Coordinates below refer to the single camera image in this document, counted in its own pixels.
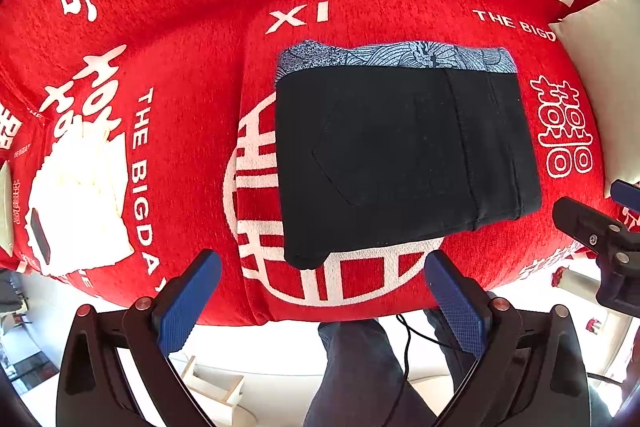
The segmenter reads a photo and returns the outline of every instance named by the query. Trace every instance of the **black jeans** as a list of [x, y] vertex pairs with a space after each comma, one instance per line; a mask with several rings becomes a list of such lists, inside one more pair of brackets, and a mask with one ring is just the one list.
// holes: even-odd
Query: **black jeans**
[[[440, 310], [426, 310], [438, 340], [458, 347]], [[385, 330], [375, 320], [321, 323], [318, 332], [327, 352], [327, 367], [320, 389], [306, 414], [303, 427], [380, 427], [393, 405], [402, 368]], [[442, 348], [457, 389], [475, 363], [475, 357]], [[597, 392], [589, 387], [591, 426], [606, 427], [611, 416]], [[391, 422], [392, 427], [429, 427], [436, 415], [409, 384]]]

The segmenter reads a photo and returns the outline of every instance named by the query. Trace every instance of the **black cable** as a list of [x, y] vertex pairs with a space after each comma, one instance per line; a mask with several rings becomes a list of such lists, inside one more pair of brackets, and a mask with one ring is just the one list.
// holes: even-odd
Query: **black cable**
[[437, 341], [436, 339], [432, 339], [431, 337], [427, 337], [427, 335], [423, 335], [422, 333], [420, 333], [420, 331], [416, 331], [414, 330], [414, 328], [412, 328], [409, 324], [407, 324], [406, 322], [406, 318], [404, 318], [404, 316], [402, 314], [398, 314], [396, 315], [396, 319], [398, 320], [398, 322], [400, 322], [405, 328], [408, 328], [410, 331], [413, 331], [416, 335], [418, 335], [419, 337], [424, 338], [427, 341], [430, 341], [434, 344], [438, 344], [440, 347], [446, 347], [447, 349], [453, 349], [454, 351], [461, 351], [462, 353], [464, 353], [463, 349], [460, 349], [459, 347], [453, 347], [453, 346], [449, 346], [449, 344], [445, 344], [442, 343], [441, 341]]
[[396, 315], [396, 319], [398, 320], [399, 323], [401, 323], [406, 328], [406, 346], [404, 346], [404, 375], [402, 376], [402, 384], [400, 385], [400, 391], [398, 391], [398, 395], [396, 396], [396, 399], [394, 400], [394, 404], [391, 406], [391, 410], [389, 411], [389, 414], [387, 415], [385, 422], [382, 424], [382, 427], [389, 427], [389, 424], [391, 423], [391, 420], [393, 419], [394, 414], [396, 413], [396, 409], [398, 408], [398, 404], [400, 403], [400, 400], [402, 398], [402, 393], [404, 393], [404, 390], [406, 388], [406, 383], [409, 378], [409, 345], [411, 344], [412, 331], [419, 337], [422, 337], [425, 340], [428, 340], [434, 344], [438, 344], [441, 347], [448, 347], [449, 349], [462, 351], [462, 349], [460, 349], [459, 347], [453, 347], [453, 346], [449, 346], [448, 344], [441, 343], [436, 339], [432, 339], [431, 337], [427, 337], [426, 335], [423, 335], [422, 333], [420, 333], [420, 331], [414, 330], [414, 328], [412, 328], [407, 323], [406, 318], [404, 318], [404, 316], [401, 313]]
[[404, 323], [400, 319], [398, 319], [398, 321], [404, 324], [404, 327], [406, 328], [406, 346], [404, 346], [404, 375], [402, 375], [402, 384], [400, 384], [400, 391], [398, 391], [398, 395], [396, 396], [394, 404], [391, 406], [391, 410], [386, 416], [382, 427], [389, 427], [389, 424], [391, 423], [391, 420], [396, 413], [396, 409], [398, 408], [398, 404], [400, 403], [400, 399], [402, 398], [402, 393], [404, 393], [404, 390], [406, 388], [407, 379], [409, 378], [409, 344], [411, 344], [412, 328], [409, 326], [409, 324], [406, 323], [406, 321], [404, 321]]
[[618, 380], [613, 380], [613, 378], [603, 377], [602, 375], [596, 375], [595, 373], [587, 373], [587, 377], [593, 378], [593, 380], [600, 380], [604, 383], [612, 383], [618, 387], [622, 387], [622, 383]]

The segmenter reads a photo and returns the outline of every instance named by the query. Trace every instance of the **white cloth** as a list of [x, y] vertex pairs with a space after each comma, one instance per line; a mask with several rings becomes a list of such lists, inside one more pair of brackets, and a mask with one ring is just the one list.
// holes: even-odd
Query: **white cloth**
[[640, 182], [640, 0], [602, 0], [549, 25], [587, 90], [611, 184]]
[[[124, 133], [74, 117], [36, 173], [26, 229], [44, 275], [110, 266], [134, 252], [122, 221], [127, 188]], [[49, 264], [31, 228], [33, 209], [49, 243]]]

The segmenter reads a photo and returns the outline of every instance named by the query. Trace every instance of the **white cushion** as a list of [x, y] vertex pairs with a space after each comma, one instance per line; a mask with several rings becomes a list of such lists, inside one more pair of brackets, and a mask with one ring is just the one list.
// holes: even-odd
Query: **white cushion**
[[608, 198], [616, 179], [640, 182], [640, 0], [602, 0], [549, 26], [591, 102]]

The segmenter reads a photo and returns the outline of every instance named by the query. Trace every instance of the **blue patterned fabric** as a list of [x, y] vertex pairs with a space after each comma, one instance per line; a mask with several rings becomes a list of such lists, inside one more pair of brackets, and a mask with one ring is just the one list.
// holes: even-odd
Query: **blue patterned fabric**
[[328, 66], [394, 66], [399, 68], [452, 68], [455, 70], [517, 73], [505, 48], [464, 48], [429, 41], [372, 44], [354, 49], [302, 41], [284, 50], [278, 59], [276, 82], [293, 71]]

